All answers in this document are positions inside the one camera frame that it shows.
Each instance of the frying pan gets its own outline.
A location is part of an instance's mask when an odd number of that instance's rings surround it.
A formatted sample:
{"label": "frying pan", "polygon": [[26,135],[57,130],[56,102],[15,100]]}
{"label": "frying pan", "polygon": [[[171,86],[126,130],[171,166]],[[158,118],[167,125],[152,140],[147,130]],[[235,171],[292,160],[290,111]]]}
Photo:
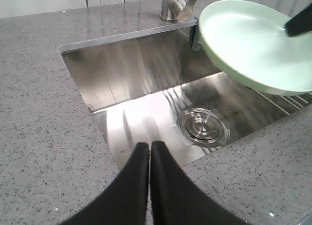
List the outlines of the frying pan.
{"label": "frying pan", "polygon": [[312,34],[289,37],[290,18],[245,0],[208,5],[199,17],[201,44],[237,82],[261,92],[294,96],[312,91]]}

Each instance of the sink basin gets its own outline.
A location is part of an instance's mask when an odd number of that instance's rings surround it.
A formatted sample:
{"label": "sink basin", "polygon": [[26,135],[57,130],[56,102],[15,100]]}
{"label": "sink basin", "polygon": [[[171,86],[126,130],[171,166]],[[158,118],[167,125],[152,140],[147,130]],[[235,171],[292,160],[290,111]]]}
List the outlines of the sink basin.
{"label": "sink basin", "polygon": [[164,141],[184,166],[312,103],[237,84],[191,49],[193,28],[62,53],[119,169],[137,142]]}

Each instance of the sink drain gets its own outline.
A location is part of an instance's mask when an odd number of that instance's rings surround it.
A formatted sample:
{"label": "sink drain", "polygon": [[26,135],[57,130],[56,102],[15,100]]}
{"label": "sink drain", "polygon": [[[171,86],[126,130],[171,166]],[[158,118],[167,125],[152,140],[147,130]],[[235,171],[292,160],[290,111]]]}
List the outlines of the sink drain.
{"label": "sink drain", "polygon": [[201,147],[216,147],[229,137],[229,130],[208,109],[193,108],[180,113],[177,124],[183,135]]}

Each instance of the gray speckled countertop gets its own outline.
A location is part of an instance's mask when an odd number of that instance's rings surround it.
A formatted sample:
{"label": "gray speckled countertop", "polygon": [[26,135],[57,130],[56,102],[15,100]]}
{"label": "gray speckled countertop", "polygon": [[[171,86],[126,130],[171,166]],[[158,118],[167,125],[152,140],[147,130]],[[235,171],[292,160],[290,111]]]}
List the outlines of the gray speckled countertop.
{"label": "gray speckled countertop", "polygon": [[[199,0],[195,14],[214,1]],[[261,1],[270,6],[270,0]],[[180,25],[161,22],[160,3],[0,20],[0,224],[59,223],[114,179],[116,165],[58,47],[195,24],[194,19]],[[250,223],[293,225],[312,210],[311,133],[308,106],[184,170]]]}

